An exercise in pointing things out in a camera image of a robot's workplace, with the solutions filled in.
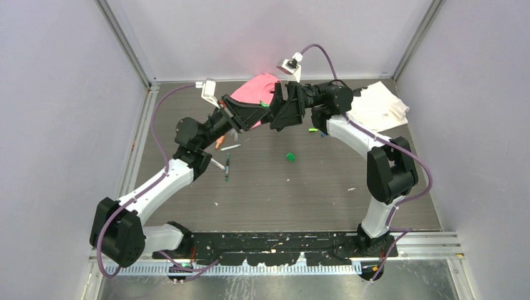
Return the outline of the green highlighter cap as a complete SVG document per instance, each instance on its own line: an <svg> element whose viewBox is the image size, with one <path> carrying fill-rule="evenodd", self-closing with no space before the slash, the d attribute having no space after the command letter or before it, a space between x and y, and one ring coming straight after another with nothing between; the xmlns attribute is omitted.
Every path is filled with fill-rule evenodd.
<svg viewBox="0 0 530 300"><path fill-rule="evenodd" d="M286 154L286 159L289 162L293 162L296 159L296 157L295 157L295 155L293 153L289 152L289 153Z"/></svg>

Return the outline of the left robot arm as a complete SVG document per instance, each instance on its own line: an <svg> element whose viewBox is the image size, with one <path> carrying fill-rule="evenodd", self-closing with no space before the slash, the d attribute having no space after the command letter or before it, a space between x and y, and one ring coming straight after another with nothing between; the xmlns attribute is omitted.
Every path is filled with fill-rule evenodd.
<svg viewBox="0 0 530 300"><path fill-rule="evenodd" d="M170 251L185 258L192 249L185 229L175 223L146 227L150 216L173 194L201 176L210 165L205 149L230 130L247 131L266 118L270 107L246 104L223 96L204 122L185 117L177 122L172 159L151 179L118 200L104 198L96 208L90 242L96 249L101 272L103 257L120 268L134 264L143 254Z"/></svg>

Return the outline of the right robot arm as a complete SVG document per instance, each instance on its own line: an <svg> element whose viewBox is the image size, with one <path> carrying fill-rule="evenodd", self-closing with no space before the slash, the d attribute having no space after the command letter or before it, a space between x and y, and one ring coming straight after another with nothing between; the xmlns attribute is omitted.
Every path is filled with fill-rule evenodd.
<svg viewBox="0 0 530 300"><path fill-rule="evenodd" d="M335 79L321 84L275 82L270 92L271 116L268 122L277 131L301 123L311 111L313 126L347 144L366 160L366 186L371 202L357 227L353 250L358 255L375 256L390 241L389 223L402 201L418 183L418 172L411 148L403 137L377 134L348 116L361 89L351 89Z"/></svg>

